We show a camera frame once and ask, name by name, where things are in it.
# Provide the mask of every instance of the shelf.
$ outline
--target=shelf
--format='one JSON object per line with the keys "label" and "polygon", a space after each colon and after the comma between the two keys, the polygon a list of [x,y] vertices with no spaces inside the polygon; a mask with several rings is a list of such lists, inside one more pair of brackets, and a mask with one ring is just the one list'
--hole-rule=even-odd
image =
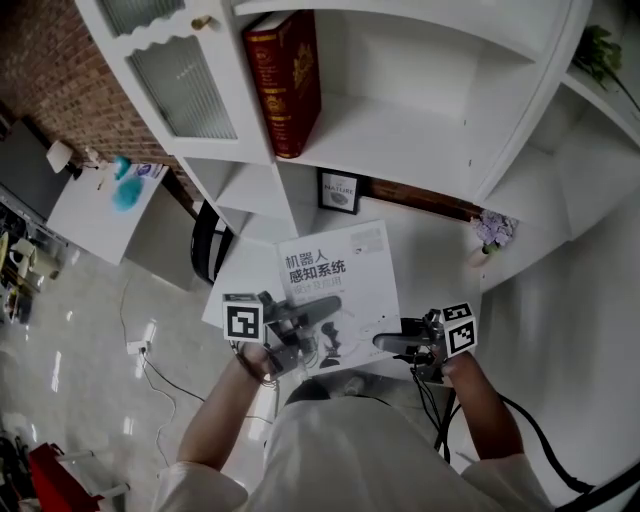
{"label": "shelf", "polygon": [[570,233],[554,159],[531,146],[522,149],[481,206],[550,232]]}
{"label": "shelf", "polygon": [[590,108],[556,156],[573,238],[640,186],[640,151]]}
{"label": "shelf", "polygon": [[569,68],[562,82],[611,119],[640,146],[640,111],[615,83],[607,84],[608,91],[605,91],[593,78],[575,66]]}
{"label": "shelf", "polygon": [[282,219],[250,213],[240,230],[240,236],[262,244],[277,244],[294,238],[289,223]]}
{"label": "shelf", "polygon": [[426,188],[462,199],[468,163],[458,123],[390,102],[322,95],[302,155],[279,160]]}
{"label": "shelf", "polygon": [[318,211],[318,179],[315,167],[276,164],[298,236],[311,232]]}
{"label": "shelf", "polygon": [[521,222],[509,245],[492,254],[484,266],[480,267],[480,291],[485,293],[522,272],[566,240],[566,236],[562,234],[553,234]]}
{"label": "shelf", "polygon": [[275,176],[265,165],[235,164],[216,203],[278,219],[287,219],[290,215],[278,194]]}
{"label": "shelf", "polygon": [[365,11],[413,18],[453,28],[531,60],[542,52],[558,13],[555,0],[247,0],[236,15],[295,9]]}

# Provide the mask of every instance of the hand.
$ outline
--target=hand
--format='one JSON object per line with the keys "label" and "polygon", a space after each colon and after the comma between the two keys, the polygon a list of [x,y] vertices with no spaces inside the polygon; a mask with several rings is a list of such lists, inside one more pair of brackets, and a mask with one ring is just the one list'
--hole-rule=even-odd
{"label": "hand", "polygon": [[259,377],[262,378],[273,372],[274,368],[271,361],[269,361],[269,354],[259,343],[244,343],[240,347],[240,353]]}
{"label": "hand", "polygon": [[456,378],[460,375],[468,373],[469,367],[477,366],[473,355],[469,352],[463,352],[449,359],[442,367],[442,374],[446,377]]}

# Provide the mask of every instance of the green plant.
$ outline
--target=green plant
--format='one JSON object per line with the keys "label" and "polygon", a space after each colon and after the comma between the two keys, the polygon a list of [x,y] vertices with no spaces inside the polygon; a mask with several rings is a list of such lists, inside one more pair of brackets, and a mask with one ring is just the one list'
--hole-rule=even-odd
{"label": "green plant", "polygon": [[611,78],[640,111],[640,105],[616,74],[616,71],[622,67],[622,48],[619,44],[607,41],[606,39],[610,36],[611,32],[599,25],[590,25],[585,28],[573,56],[573,63],[591,75],[605,91],[607,87],[603,83],[604,79]]}

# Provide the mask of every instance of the wall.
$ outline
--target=wall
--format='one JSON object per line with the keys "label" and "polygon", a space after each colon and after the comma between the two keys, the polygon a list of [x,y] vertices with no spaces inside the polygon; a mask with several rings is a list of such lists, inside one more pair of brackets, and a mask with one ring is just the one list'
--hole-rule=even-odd
{"label": "wall", "polygon": [[193,199],[200,193],[155,140],[102,58],[73,0],[0,6],[0,102],[53,142],[105,158],[164,163]]}
{"label": "wall", "polygon": [[[536,418],[569,473],[588,483],[640,460],[639,223],[636,191],[577,241],[483,296],[478,360],[498,391]],[[553,503],[575,497],[518,420]],[[465,451],[473,454],[468,444]]]}

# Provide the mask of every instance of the red object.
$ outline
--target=red object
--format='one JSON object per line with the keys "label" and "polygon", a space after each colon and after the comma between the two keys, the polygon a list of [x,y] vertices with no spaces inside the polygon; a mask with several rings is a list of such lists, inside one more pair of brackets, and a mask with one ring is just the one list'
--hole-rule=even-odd
{"label": "red object", "polygon": [[29,454],[33,486],[44,512],[99,512],[102,496],[91,496],[56,460],[55,444],[43,444]]}
{"label": "red object", "polygon": [[244,31],[245,46],[273,149],[278,156],[295,158],[322,103],[315,17],[313,11],[296,11],[272,30],[253,28],[265,19]]}

